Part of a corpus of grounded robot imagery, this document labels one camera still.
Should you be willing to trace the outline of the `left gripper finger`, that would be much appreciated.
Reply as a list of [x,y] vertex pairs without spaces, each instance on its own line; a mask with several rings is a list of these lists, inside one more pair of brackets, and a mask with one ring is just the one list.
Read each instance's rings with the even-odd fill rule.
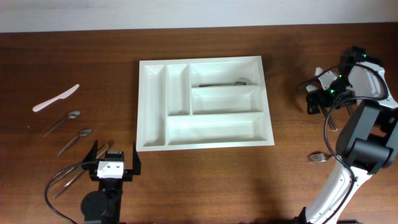
[[141,169],[141,160],[137,153],[136,143],[133,142],[133,150],[132,150],[132,167],[133,170],[140,170]]
[[98,140],[96,140],[88,152],[88,154],[85,156],[83,159],[82,163],[87,163],[87,162],[95,162],[96,161],[96,156],[98,152]]

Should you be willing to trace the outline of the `large metal spoon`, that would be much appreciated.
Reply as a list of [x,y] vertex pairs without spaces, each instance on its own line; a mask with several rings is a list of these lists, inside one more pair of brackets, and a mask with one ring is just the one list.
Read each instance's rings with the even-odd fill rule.
[[199,87],[210,87],[210,86],[245,86],[252,85],[252,81],[246,77],[238,78],[232,83],[214,83],[214,84],[200,84]]
[[[327,115],[328,115],[327,109],[324,107],[321,107],[321,111],[322,111],[324,117],[327,117]],[[338,130],[338,127],[331,116],[328,119],[328,125],[332,131],[336,132]]]

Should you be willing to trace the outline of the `metal fork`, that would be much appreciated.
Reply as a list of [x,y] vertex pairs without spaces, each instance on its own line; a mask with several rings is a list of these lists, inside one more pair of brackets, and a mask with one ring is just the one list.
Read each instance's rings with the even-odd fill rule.
[[354,108],[351,105],[349,105],[349,106],[346,106],[346,109],[348,111],[349,116],[352,116],[354,113]]
[[307,162],[326,162],[335,157],[332,154],[327,154],[324,152],[314,152],[307,156]]

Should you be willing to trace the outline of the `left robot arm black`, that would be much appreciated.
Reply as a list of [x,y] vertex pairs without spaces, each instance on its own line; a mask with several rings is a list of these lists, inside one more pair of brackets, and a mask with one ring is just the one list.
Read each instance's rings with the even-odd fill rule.
[[103,159],[98,159],[96,141],[83,159],[82,169],[87,170],[90,179],[98,183],[98,190],[88,193],[81,202],[81,212],[85,223],[119,223],[123,183],[131,182],[141,174],[141,161],[136,146],[132,147],[132,169],[124,168],[124,153],[108,151]]

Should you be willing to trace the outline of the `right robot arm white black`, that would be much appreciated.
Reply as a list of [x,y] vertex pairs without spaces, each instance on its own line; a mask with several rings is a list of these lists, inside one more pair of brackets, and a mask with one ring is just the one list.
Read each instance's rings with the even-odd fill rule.
[[[335,166],[318,197],[304,207],[293,223],[338,223],[356,191],[397,157],[397,102],[384,78],[381,60],[364,48],[342,51],[332,68],[316,69],[315,76],[302,82],[307,90],[307,113],[323,113],[323,138]],[[340,131],[336,146],[328,139],[332,114],[343,107],[349,120]]]

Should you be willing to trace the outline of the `metal knife near left arm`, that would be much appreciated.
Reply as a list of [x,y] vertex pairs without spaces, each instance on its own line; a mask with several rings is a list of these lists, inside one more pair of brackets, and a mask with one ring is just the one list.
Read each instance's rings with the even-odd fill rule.
[[[100,150],[100,152],[97,153],[96,158],[97,158],[97,159],[100,159],[100,158],[103,156],[103,154],[109,150],[109,144],[108,144],[108,143],[102,144],[102,145],[100,145],[100,147],[99,147],[98,149]],[[54,186],[55,184],[57,184],[58,182],[60,182],[60,181],[63,180],[64,178],[66,178],[68,175],[70,175],[70,174],[71,174],[73,171],[75,171],[75,170],[77,170],[77,167],[68,169],[67,171],[63,172],[63,173],[61,174],[60,177],[57,177],[57,178],[50,184],[50,187]]]

